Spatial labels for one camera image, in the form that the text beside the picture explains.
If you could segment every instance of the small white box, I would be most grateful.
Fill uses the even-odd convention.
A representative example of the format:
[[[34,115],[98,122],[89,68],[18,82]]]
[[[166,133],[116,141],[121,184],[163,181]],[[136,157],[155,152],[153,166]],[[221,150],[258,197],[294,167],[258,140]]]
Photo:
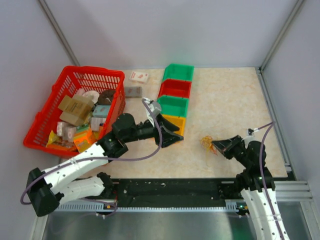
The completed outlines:
[[[140,84],[146,84],[149,78],[149,74],[140,71],[133,71],[130,75],[129,80]]]

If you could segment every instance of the wooden table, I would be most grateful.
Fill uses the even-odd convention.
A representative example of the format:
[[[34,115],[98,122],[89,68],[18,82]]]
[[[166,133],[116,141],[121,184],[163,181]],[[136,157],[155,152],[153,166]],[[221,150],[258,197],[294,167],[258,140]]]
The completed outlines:
[[[142,86],[143,96],[157,99],[164,69],[137,69],[149,73],[147,84],[125,80],[125,86]],[[131,70],[124,70],[126,78]],[[125,112],[136,123],[147,119],[139,98],[126,98]],[[85,177],[106,172],[112,178],[232,178],[243,171],[235,159],[208,152],[200,144],[206,135],[214,139],[246,136],[246,129],[257,128],[271,121],[256,71],[245,68],[196,68],[194,70],[184,141],[161,149],[155,156],[135,162],[113,161],[97,167]],[[264,130],[256,133],[261,141]],[[123,158],[143,157],[157,146],[153,139],[127,144]],[[276,139],[270,131],[266,142],[266,165],[274,177],[286,177],[284,160]]]

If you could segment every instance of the metal frame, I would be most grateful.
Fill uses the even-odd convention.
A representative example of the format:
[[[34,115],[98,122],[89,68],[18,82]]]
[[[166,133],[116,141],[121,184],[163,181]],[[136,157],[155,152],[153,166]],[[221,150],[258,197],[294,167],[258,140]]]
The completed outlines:
[[[60,29],[54,15],[52,14],[46,0],[37,0],[40,7],[42,8],[43,12],[45,13],[47,19],[49,20],[54,32],[56,33],[58,39],[61,42],[62,47],[64,48],[66,54],[68,55],[70,61],[75,66],[80,66],[80,63],[75,56],[71,46],[69,45],[65,35],[63,34],[62,30]],[[269,50],[268,54],[266,55],[261,67],[256,68],[256,73],[261,85],[261,89],[266,101],[267,108],[269,110],[270,116],[273,120],[277,122],[275,125],[275,133],[277,137],[277,141],[279,143],[279,147],[281,149],[283,159],[284,159],[284,165],[286,167],[287,172],[291,172],[292,169],[295,169],[294,166],[292,166],[292,163],[290,162],[290,155],[287,150],[285,139],[282,134],[282,127],[279,123],[275,111],[275,104],[273,103],[271,96],[269,94],[269,88],[268,83],[265,81],[263,71],[268,65],[268,63],[271,61],[273,55],[279,48],[282,40],[286,36],[286,33],[290,29],[290,26],[292,25],[294,19],[297,17],[298,13],[301,11],[303,4],[305,3],[305,0],[297,0],[295,3],[294,8],[292,9],[290,15],[288,16],[285,24],[281,28],[281,31],[279,32],[276,40],[274,41],[271,49]],[[309,232],[311,234],[311,237],[313,239],[317,239],[320,236],[320,225],[319,225],[319,217],[318,212],[315,206],[315,203],[313,201],[312,194],[310,192],[308,182],[306,181],[276,181],[276,194],[277,199],[282,202],[300,202],[303,214],[309,229]],[[33,228],[33,235],[31,236],[31,240],[38,240],[42,239],[42,236],[44,234],[45,225],[47,222],[47,217],[37,217],[35,220],[34,228]]]

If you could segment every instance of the gray wall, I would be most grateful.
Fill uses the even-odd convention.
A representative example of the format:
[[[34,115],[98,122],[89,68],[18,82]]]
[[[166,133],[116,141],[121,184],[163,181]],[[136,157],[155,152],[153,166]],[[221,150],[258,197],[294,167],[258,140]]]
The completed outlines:
[[[47,0],[81,65],[260,66],[295,0]]]
[[[308,0],[264,75],[297,175],[320,210],[320,0]]]
[[[22,141],[70,62],[37,1],[1,1],[0,19],[0,239],[27,240],[36,216],[19,202],[28,173],[56,165],[58,158]]]

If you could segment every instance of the cable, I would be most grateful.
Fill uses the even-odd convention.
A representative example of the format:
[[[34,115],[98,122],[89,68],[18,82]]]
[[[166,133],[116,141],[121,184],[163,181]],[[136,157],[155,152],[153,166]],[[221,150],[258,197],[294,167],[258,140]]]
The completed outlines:
[[[159,152],[159,150],[161,149],[161,146],[162,146],[162,142],[163,142],[163,137],[162,137],[162,133],[161,133],[161,128],[159,126],[159,123],[156,119],[156,117],[154,116],[154,114],[152,113],[152,111],[150,110],[150,108],[148,107],[148,105],[146,104],[146,101],[144,99],[142,99],[142,104],[144,105],[144,107],[146,108],[146,110],[149,112],[149,114],[151,115],[152,119],[153,119],[153,122],[155,124],[155,127],[156,129],[158,130],[158,133],[159,133],[159,145],[158,147],[156,148],[156,150],[147,155],[147,156],[143,156],[143,157],[138,157],[138,158],[114,158],[114,157],[107,157],[107,156],[96,156],[96,157],[86,157],[86,158],[82,158],[82,159],[79,159],[79,160],[76,160],[77,163],[81,163],[81,162],[84,162],[84,161],[89,161],[89,160],[112,160],[112,161],[125,161],[125,162],[133,162],[133,161],[141,161],[141,160],[145,160],[145,159],[148,159],[148,158],[151,158],[152,156],[154,156],[155,154],[157,154]],[[34,181],[32,181],[26,188],[25,190],[23,191],[21,197],[20,197],[20,203],[22,205],[30,205],[31,202],[25,202],[24,201],[24,198],[25,198],[25,195],[27,194],[27,192],[37,183],[39,182],[41,179],[45,178],[46,176],[60,170],[60,169],[63,169],[63,168],[66,168],[70,165],[72,165],[73,163],[72,162],[69,162],[67,164],[64,164],[64,165],[60,165],[60,166],[57,166],[55,167],[54,169],[51,169],[50,171],[44,173],[43,175],[41,175],[40,177],[36,178]]]
[[[80,215],[80,216],[76,217],[74,220],[68,222],[67,224],[65,224],[64,227],[62,227],[62,228],[59,229],[58,231],[54,230],[54,228],[53,228],[53,222],[52,222],[52,220],[51,220],[50,223],[49,223],[49,226],[50,226],[51,232],[52,232],[54,235],[59,235],[59,234],[61,234],[64,230],[66,230],[68,227],[70,227],[70,226],[71,226],[72,224],[74,224],[76,221],[78,221],[78,220],[80,220],[80,219],[82,219],[82,218],[84,218],[84,217],[95,215],[95,216],[97,216],[97,217],[98,217],[98,216],[102,216],[103,219],[105,219],[105,217],[108,218],[108,217],[111,217],[112,215],[114,215],[114,214],[116,213],[117,209],[118,209],[118,205],[117,205],[117,204],[113,204],[113,203],[111,203],[111,202],[105,202],[105,201],[99,201],[99,200],[93,200],[93,199],[87,199],[87,198],[82,198],[82,200],[85,200],[85,201],[88,201],[88,202],[100,203],[100,204],[104,204],[104,205],[106,205],[106,206],[113,206],[113,207],[114,207],[114,210],[113,210],[111,213],[109,213],[108,215],[99,214],[99,213],[93,213],[93,212],[85,213],[85,214],[83,214],[83,215]]]
[[[274,124],[275,124],[274,122],[271,122],[271,123],[261,127],[261,128],[265,128],[265,127],[269,126],[268,129],[265,131],[265,133],[263,135],[263,138],[262,138],[262,141],[261,141],[261,146],[260,146],[260,151],[259,151],[259,166],[260,166],[260,174],[261,174],[261,177],[262,177],[262,184],[263,184],[263,188],[264,188],[264,192],[265,192],[266,198],[268,200],[268,203],[269,203],[273,218],[275,220],[276,227],[278,228],[280,237],[281,237],[281,239],[284,240],[285,236],[284,236],[284,234],[283,234],[283,232],[281,230],[281,227],[280,227],[277,215],[276,215],[276,211],[274,209],[274,206],[272,204],[272,201],[271,201],[269,193],[268,193],[268,188],[267,188],[265,174],[264,174],[264,167],[262,165],[262,152],[263,152],[263,149],[264,149],[264,143],[265,143],[265,140],[266,140],[266,137],[267,137],[269,131],[272,129]]]

